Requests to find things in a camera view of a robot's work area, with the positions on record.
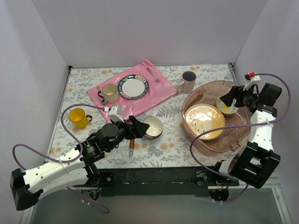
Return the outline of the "dark blue white bowl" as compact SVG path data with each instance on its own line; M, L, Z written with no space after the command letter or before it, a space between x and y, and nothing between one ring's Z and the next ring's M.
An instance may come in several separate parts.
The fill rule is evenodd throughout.
M149 125L149 128L145 134L146 138L156 139L163 133L163 124L158 118L149 116L146 117L142 122Z

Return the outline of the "dark patterned bowl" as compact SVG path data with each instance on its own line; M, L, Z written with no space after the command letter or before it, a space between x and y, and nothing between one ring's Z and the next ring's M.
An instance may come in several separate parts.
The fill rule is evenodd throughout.
M232 105L230 107L226 106L223 101L218 98L216 101L216 107L217 109L224 115L224 116L228 116L231 114L234 114L238 111L238 108L235 107L236 104L236 99L233 99Z

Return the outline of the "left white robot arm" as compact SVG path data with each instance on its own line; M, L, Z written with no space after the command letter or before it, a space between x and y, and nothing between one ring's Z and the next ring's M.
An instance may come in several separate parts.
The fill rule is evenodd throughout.
M10 188L17 211L34 206L51 193L73 186L97 187L103 182L95 162L103 159L105 153L118 147L123 140L142 138L149 124L130 116L130 123L112 122L105 124L78 144L58 162L47 162L36 168L12 171Z

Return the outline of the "yellow bottom plate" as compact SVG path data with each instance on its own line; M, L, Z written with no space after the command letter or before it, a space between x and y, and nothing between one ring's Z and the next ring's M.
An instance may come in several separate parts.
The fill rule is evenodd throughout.
M224 115L216 107L207 104L191 106L185 112L185 119L197 136L226 125Z

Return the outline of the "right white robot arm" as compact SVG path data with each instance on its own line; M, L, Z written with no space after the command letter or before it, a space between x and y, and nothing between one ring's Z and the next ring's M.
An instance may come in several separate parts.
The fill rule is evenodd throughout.
M280 163L280 155L272 146L272 122L277 110L274 104L282 89L266 83L260 93L254 93L254 87L245 90L243 86L233 86L228 94L220 100L226 105L247 107L252 116L249 141L243 151L231 162L221 161L215 165L216 171L211 174L212 182L222 185L228 178L239 179L257 189L261 188Z

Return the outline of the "pink mug purple inside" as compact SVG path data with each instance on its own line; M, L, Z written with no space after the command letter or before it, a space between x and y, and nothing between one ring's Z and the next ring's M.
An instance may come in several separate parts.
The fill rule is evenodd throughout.
M176 87L177 93L191 93L195 86L196 74L192 71L186 71L182 75L182 79Z

